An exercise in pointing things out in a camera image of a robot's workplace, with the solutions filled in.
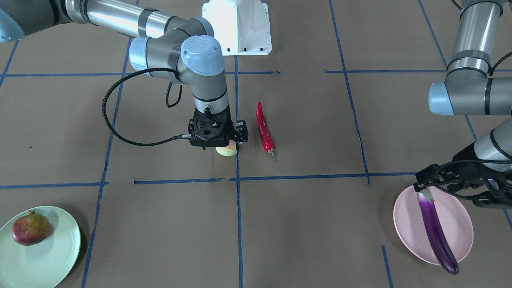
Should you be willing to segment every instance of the red chili pepper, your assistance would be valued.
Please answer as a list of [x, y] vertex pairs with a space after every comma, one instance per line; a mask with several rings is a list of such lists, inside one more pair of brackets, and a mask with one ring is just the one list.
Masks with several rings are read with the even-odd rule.
[[272, 141], [272, 138], [268, 133], [267, 122], [265, 121], [265, 116], [263, 115], [261, 102], [258, 102], [258, 107], [256, 108], [256, 120], [258, 121], [258, 130], [260, 131], [261, 144], [263, 144], [265, 151], [274, 156], [274, 141]]

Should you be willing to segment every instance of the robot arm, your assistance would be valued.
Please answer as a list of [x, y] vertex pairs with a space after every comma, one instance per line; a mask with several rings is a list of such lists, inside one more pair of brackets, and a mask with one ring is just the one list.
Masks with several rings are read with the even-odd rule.
[[104, 26], [136, 37], [130, 46], [135, 70], [172, 84], [189, 85], [196, 109], [188, 123], [190, 144], [223, 147], [232, 139], [247, 141], [244, 120], [233, 124], [229, 109], [224, 58], [210, 23], [201, 17], [182, 19], [119, 0], [0, 2], [0, 40], [9, 42], [64, 23]]
[[[512, 111], [512, 77], [487, 78], [503, 0], [466, 0], [446, 79], [434, 83], [429, 106], [441, 115], [501, 114]], [[432, 164], [416, 174], [417, 192], [436, 186], [478, 207], [512, 207], [512, 118], [457, 153], [452, 162]], [[456, 192], [479, 188], [473, 196]]]

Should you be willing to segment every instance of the light green plate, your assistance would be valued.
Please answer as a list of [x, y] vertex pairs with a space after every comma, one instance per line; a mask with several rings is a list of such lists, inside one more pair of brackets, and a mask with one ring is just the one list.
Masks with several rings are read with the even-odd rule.
[[53, 288], [69, 273], [80, 251], [80, 230], [68, 212], [53, 206], [40, 206], [34, 210], [48, 218], [52, 231], [42, 242], [23, 246], [12, 239], [12, 218], [0, 229], [0, 287]]

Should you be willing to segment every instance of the purple eggplant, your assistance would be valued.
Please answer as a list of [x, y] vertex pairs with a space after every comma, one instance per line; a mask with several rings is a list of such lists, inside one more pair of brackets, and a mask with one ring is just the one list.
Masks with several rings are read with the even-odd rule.
[[437, 260], [446, 271], [453, 275], [458, 274], [459, 264], [455, 256], [453, 256], [452, 249], [450, 249], [446, 237], [444, 236], [439, 217], [437, 216], [432, 192], [430, 192], [429, 188], [425, 188], [418, 192], [418, 198], [426, 235], [429, 238], [434, 255], [436, 255]]

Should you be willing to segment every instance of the blue joint cap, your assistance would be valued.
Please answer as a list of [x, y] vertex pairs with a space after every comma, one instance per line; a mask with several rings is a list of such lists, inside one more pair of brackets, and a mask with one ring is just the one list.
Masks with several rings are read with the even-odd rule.
[[0, 43], [7, 43], [25, 38], [25, 32], [19, 24], [0, 8]]
[[453, 107], [448, 90], [444, 82], [436, 82], [430, 86], [429, 91], [429, 107], [430, 111], [438, 115], [453, 116]]
[[208, 20], [206, 20], [203, 17], [193, 17], [191, 19], [195, 19], [195, 20], [199, 21], [199, 23], [201, 23], [201, 25], [203, 25], [204, 30], [206, 30], [206, 35], [211, 36], [211, 37], [215, 36], [214, 35], [214, 28], [212, 27], [210, 22], [208, 22]]
[[181, 59], [194, 73], [215, 76], [224, 71], [221, 45], [208, 35], [192, 36], [181, 45]]
[[130, 64], [136, 71], [147, 69], [146, 45], [149, 37], [137, 37], [130, 44]]

